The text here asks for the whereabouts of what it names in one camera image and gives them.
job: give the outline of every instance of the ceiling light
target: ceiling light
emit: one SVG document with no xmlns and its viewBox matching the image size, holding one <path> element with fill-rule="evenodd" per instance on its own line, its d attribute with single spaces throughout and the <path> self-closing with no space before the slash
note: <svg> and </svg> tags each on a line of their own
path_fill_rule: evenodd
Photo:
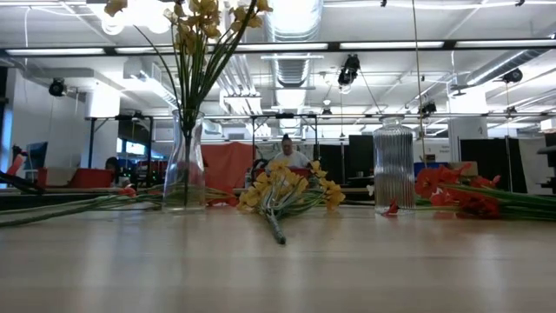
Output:
<svg viewBox="0 0 556 313">
<path fill-rule="evenodd" d="M 440 48 L 444 45 L 442 41 L 417 42 L 419 48 Z M 375 42 L 375 43 L 340 43 L 340 50 L 380 50 L 380 49 L 414 49 L 415 42 Z"/>
<path fill-rule="evenodd" d="M 556 41 L 552 39 L 474 40 L 458 41 L 455 44 L 456 48 L 497 48 L 522 46 L 553 47 L 556 46 Z"/>
<path fill-rule="evenodd" d="M 236 51 L 291 51 L 291 50 L 326 50 L 328 43 L 256 43 L 239 44 Z"/>
<path fill-rule="evenodd" d="M 168 47 L 156 47 L 160 53 L 174 53 L 174 48 Z M 145 53 L 156 53 L 153 47 L 128 47 L 128 48 L 115 48 L 118 54 L 145 54 Z"/>
<path fill-rule="evenodd" d="M 273 55 L 262 56 L 261 60 L 315 60 L 323 59 L 324 56 L 306 55 L 306 56 L 293 56 L 293 55 Z"/>
<path fill-rule="evenodd" d="M 36 56 L 100 56 L 104 55 L 103 48 L 67 48 L 67 49 L 7 49 L 6 53 L 13 57 L 36 57 Z"/>
</svg>

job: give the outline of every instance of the white column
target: white column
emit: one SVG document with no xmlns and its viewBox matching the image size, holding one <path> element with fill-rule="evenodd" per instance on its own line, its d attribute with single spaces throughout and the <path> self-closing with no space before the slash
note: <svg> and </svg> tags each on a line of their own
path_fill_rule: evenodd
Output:
<svg viewBox="0 0 556 313">
<path fill-rule="evenodd" d="M 114 117 L 120 113 L 120 92 L 105 83 L 97 83 L 95 89 L 87 94 L 86 117 Z M 92 168 L 103 169 L 106 159 L 116 157 L 116 142 L 119 122 L 97 120 L 93 140 Z M 87 167 L 89 162 L 90 122 L 86 130 L 87 140 L 83 145 L 81 166 Z"/>
<path fill-rule="evenodd" d="M 450 113 L 487 113 L 487 99 L 482 86 L 462 91 L 463 96 L 448 97 L 448 112 Z M 452 161 L 460 161 L 460 140 L 488 138 L 486 117 L 459 117 L 448 121 L 448 136 Z"/>
</svg>

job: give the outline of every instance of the clear glass vase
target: clear glass vase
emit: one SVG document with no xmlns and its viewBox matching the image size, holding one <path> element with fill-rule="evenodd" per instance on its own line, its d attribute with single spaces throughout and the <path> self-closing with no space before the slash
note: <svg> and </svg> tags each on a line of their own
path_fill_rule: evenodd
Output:
<svg viewBox="0 0 556 313">
<path fill-rule="evenodd" d="M 383 117 L 382 127 L 373 132 L 374 211 L 386 213 L 393 201 L 397 214 L 413 212 L 414 150 L 413 132 L 401 125 L 403 116 Z"/>
<path fill-rule="evenodd" d="M 174 147 L 166 169 L 162 209 L 165 211 L 202 210 L 205 207 L 205 175 L 201 153 L 204 114 L 200 112 L 197 115 L 189 140 L 183 135 L 180 127 L 178 110 L 174 110 L 172 114 Z"/>
</svg>

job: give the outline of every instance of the red flower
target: red flower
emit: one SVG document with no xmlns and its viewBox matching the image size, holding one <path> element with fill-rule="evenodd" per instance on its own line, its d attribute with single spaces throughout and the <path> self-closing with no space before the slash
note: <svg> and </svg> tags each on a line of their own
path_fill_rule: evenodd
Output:
<svg viewBox="0 0 556 313">
<path fill-rule="evenodd" d="M 438 189 L 439 174 L 436 169 L 421 170 L 415 182 L 415 192 L 428 199 Z"/>
<path fill-rule="evenodd" d="M 136 197 L 137 193 L 136 190 L 134 190 L 133 188 L 131 188 L 130 186 L 127 186 L 126 188 L 121 188 L 118 191 L 118 195 L 121 196 L 129 196 L 129 197 Z"/>
<path fill-rule="evenodd" d="M 457 170 L 450 170 L 444 165 L 439 167 L 439 177 L 442 183 L 457 183 L 460 180 L 461 173 L 471 167 L 470 163 L 465 163 Z"/>
<path fill-rule="evenodd" d="M 485 187 L 496 188 L 496 184 L 499 181 L 500 181 L 500 175 L 497 175 L 492 181 L 489 181 L 484 177 L 477 176 L 474 179 L 472 179 L 471 182 L 469 182 L 469 185 L 475 188 L 485 188 Z"/>
<path fill-rule="evenodd" d="M 453 206 L 457 204 L 456 199 L 447 190 L 434 194 L 431 196 L 430 201 L 434 206 Z"/>
<path fill-rule="evenodd" d="M 461 211 L 480 218 L 500 218 L 498 200 L 489 196 L 472 194 L 466 201 L 460 202 Z"/>
<path fill-rule="evenodd" d="M 382 213 L 383 216 L 395 216 L 396 214 L 398 214 L 398 204 L 396 202 L 396 199 L 393 199 L 392 202 L 390 203 L 390 208 L 388 209 L 388 211 Z"/>
</svg>

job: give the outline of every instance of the dark hair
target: dark hair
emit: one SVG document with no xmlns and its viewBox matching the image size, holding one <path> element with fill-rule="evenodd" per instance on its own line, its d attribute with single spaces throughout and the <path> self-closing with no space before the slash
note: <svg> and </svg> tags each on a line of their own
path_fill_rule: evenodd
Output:
<svg viewBox="0 0 556 313">
<path fill-rule="evenodd" d="M 108 159 L 106 159 L 104 168 L 109 165 L 112 165 L 114 167 L 115 183 L 120 183 L 120 164 L 118 163 L 118 159 L 115 156 L 109 157 Z"/>
<path fill-rule="evenodd" d="M 282 142 L 285 142 L 286 140 L 292 141 L 292 139 L 288 136 L 288 134 L 284 135 L 284 137 L 281 138 Z"/>
</svg>

